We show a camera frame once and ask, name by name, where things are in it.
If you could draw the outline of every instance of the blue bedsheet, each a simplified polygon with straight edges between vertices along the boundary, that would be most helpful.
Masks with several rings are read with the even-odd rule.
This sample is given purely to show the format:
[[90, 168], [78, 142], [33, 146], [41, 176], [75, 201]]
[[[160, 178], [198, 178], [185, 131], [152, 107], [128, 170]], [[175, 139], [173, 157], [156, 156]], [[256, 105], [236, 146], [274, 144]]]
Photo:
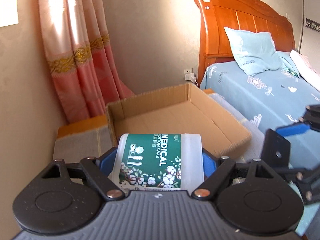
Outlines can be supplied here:
[[[303, 78], [283, 70], [251, 77], [235, 61], [208, 67], [200, 88], [222, 95], [263, 133], [297, 121], [306, 105], [320, 104], [320, 92]], [[320, 133], [308, 131], [286, 139], [291, 142], [290, 163], [294, 167], [314, 168], [320, 163]]]

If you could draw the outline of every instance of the wall outlet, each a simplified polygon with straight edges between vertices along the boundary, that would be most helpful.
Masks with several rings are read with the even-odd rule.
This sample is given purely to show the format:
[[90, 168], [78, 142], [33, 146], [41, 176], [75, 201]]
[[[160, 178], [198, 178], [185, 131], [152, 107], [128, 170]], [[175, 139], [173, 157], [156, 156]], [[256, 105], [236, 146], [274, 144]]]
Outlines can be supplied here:
[[192, 68], [186, 68], [183, 70], [183, 78], [186, 76], [186, 74], [192, 73]]

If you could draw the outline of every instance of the sunlight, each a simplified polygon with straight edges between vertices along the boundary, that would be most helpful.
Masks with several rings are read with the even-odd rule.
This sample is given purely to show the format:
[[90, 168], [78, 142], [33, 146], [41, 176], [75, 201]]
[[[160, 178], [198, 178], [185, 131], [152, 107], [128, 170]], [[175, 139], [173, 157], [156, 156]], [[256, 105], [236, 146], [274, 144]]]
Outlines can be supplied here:
[[57, 33], [62, 33], [63, 27], [63, 0], [48, 0], [51, 24], [55, 27]]
[[0, 0], [0, 27], [18, 23], [17, 0]]
[[79, 36], [78, 36], [78, 27], [77, 27], [77, 18], [76, 18], [76, 0], [68, 0], [68, 7], [69, 7], [69, 20], [71, 24], [71, 31], [74, 38], [74, 43], [79, 43]]

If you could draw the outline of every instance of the gold embroidered trim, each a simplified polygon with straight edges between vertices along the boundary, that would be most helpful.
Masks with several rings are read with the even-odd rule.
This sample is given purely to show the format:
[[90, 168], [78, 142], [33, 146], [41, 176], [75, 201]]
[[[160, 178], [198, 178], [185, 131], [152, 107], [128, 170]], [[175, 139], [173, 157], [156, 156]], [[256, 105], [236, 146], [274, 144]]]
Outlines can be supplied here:
[[66, 57], [66, 58], [60, 58], [56, 59], [54, 61], [48, 61], [50, 72], [68, 72], [70, 69], [75, 68], [76, 64], [73, 59], [73, 55]]
[[105, 45], [106, 43], [109, 43], [109, 42], [110, 42], [109, 34], [103, 35], [101, 38], [102, 38], [102, 41], [103, 41], [103, 44], [104, 44], [104, 45]]
[[94, 41], [90, 42], [90, 47], [91, 47], [91, 50], [102, 49], [104, 47], [102, 38], [99, 37], [99, 38], [95, 39]]
[[90, 45], [78, 48], [76, 52], [69, 57], [48, 61], [50, 72], [65, 73], [72, 68], [76, 68], [75, 61], [79, 63], [85, 63], [89, 58], [91, 58], [92, 50], [102, 49], [108, 42], [110, 42], [109, 34], [103, 35], [102, 37], [96, 38], [94, 41], [90, 42]]
[[80, 47], [74, 53], [74, 58], [79, 63], [85, 63], [91, 57], [90, 45]]

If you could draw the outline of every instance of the white plastic container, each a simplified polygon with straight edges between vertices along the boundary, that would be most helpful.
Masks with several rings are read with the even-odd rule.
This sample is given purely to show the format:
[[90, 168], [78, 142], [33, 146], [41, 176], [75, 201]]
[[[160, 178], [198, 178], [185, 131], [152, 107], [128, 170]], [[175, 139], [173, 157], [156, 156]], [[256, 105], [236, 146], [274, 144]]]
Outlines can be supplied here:
[[187, 190], [203, 181], [199, 134], [124, 134], [109, 178], [128, 190]]

